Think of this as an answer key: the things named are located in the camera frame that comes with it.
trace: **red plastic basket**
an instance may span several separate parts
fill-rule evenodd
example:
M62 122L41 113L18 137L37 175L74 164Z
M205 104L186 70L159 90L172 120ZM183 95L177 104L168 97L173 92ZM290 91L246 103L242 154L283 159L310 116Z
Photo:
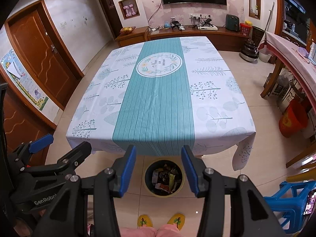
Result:
M251 28L252 27L247 24L240 23L240 31L244 36L250 35Z

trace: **door handle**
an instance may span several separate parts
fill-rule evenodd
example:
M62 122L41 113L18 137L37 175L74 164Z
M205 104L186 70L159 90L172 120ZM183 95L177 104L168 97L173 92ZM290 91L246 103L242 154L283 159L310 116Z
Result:
M56 47L53 44L51 44L51 48L52 48L52 52L53 53L57 53L57 49L56 49Z

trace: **pink pants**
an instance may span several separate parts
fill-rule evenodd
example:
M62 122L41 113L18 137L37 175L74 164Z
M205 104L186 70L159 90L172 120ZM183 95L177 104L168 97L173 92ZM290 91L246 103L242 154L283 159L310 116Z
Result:
M156 230L153 227L141 226L137 229L120 228L121 237L182 237L175 225L166 224Z

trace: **wooden door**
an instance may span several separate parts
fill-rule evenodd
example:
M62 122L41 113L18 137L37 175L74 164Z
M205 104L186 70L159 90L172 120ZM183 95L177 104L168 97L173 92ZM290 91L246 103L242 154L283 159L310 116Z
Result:
M8 153L15 150L22 142L35 141L54 130L34 115L30 109L8 87L4 97L4 132L7 137ZM44 165L48 147L33 154L30 166Z
M113 37L117 38L120 35L122 23L115 6L112 6L114 5L113 0L99 0L99 2L113 34Z
M308 34L308 37L307 37L307 45L306 45L306 50L308 52L310 52L311 45L312 45L313 42L316 43L316 27L311 21L310 22L310 26L309 26L309 34Z
M10 25L10 32L35 78L58 102L66 106L78 80L54 48L38 11L35 9L15 21Z

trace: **person's leg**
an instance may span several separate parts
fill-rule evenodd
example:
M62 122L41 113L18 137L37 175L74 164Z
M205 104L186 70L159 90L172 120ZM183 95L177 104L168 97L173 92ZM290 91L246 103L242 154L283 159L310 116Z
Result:
M120 228L121 237L155 237L156 229L153 228L149 216L140 215L137 220L137 229Z
M156 234L156 237L182 237L180 230L185 222L183 214L175 214L167 224L161 226Z

